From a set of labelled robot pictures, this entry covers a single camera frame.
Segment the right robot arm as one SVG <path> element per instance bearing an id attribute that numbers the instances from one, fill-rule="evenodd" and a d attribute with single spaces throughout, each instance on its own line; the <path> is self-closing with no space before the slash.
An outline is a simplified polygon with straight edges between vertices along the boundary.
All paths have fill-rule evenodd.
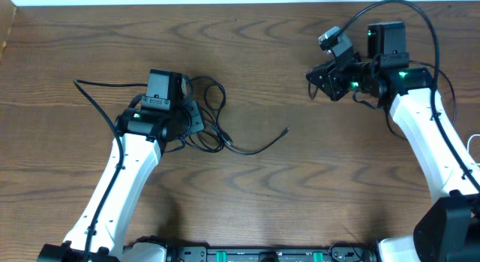
<path id="1" fill-rule="evenodd" d="M 333 58 L 313 68 L 307 81 L 332 101 L 348 92 L 376 98 L 412 147 L 433 201 L 412 234 L 378 242 L 379 260 L 479 260 L 479 190 L 472 184 L 479 166 L 447 117 L 431 73 L 409 66 L 404 24 L 370 24 L 366 62 L 337 26 L 318 41 Z"/>

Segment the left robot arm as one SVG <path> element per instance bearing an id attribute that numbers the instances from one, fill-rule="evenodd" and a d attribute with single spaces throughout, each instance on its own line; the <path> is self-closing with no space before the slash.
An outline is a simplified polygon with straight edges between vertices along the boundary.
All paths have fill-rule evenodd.
<path id="1" fill-rule="evenodd" d="M 100 181 L 62 244 L 44 245 L 39 261 L 120 261 L 136 204 L 166 145 L 204 129 L 186 75 L 152 69 L 145 88 L 116 120 L 106 120 L 114 139 Z"/>

